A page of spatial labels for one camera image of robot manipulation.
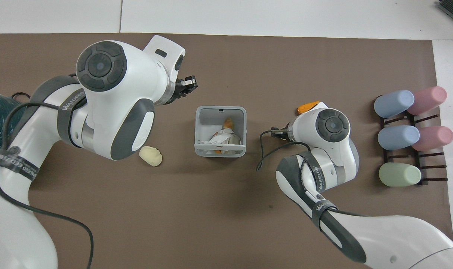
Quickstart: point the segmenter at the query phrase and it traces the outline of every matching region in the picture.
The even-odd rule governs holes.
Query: brown table surface
[[[113,39],[143,49],[153,34],[0,34],[0,93],[32,93],[75,71],[90,44]],[[138,155],[112,161],[57,143],[30,188],[30,203],[86,223],[95,237],[92,268],[366,268],[350,261],[278,187],[282,149],[255,171],[259,134],[283,127],[296,107],[315,100],[344,112],[360,155],[356,179],[324,196],[370,216],[406,215],[452,238],[445,182],[389,188],[378,178],[382,150],[374,99],[436,85],[431,41],[163,34],[186,49],[179,77],[199,87],[157,107],[146,145],[163,155],[151,167]],[[206,158],[194,152],[195,111],[202,105],[247,111],[247,152]],[[284,143],[266,137],[269,151]],[[84,268],[85,231],[39,216],[59,268]]]

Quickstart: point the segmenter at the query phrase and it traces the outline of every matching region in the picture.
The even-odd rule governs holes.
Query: white robotic arm
[[[321,133],[322,127],[327,132]],[[453,269],[453,242],[431,224],[407,216],[342,212],[320,194],[356,176],[359,159],[346,116],[335,109],[315,108],[286,130],[290,140],[308,143],[312,150],[283,158],[276,169],[277,182],[347,257],[374,269]],[[348,131],[341,140],[331,141],[342,130]]]
[[[30,183],[59,140],[112,160],[136,152],[150,133],[154,106],[171,103],[197,86],[194,76],[177,79],[184,54],[160,36],[143,51],[102,41],[81,54],[77,78],[55,77],[35,91],[0,150],[0,194],[12,198],[9,202],[0,195],[0,269],[57,268],[50,236],[32,211],[11,203],[28,206]]]

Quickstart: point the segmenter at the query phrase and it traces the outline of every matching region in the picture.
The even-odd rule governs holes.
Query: blue cup
[[[377,135],[379,145],[385,150],[396,150],[413,145],[419,140],[419,130],[414,126],[391,126]]]
[[[391,118],[404,112],[414,103],[414,95],[409,90],[397,90],[381,95],[375,100],[375,112],[382,118]]]

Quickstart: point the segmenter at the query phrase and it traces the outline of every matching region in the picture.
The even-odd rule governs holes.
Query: green cup
[[[381,182],[389,187],[406,187],[421,180],[421,171],[409,164],[385,163],[379,168]]]

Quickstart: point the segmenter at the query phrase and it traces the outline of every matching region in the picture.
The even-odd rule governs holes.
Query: white floor
[[[0,33],[179,33],[428,39],[453,130],[453,20],[434,0],[0,0]],[[453,143],[445,149],[453,225]]]

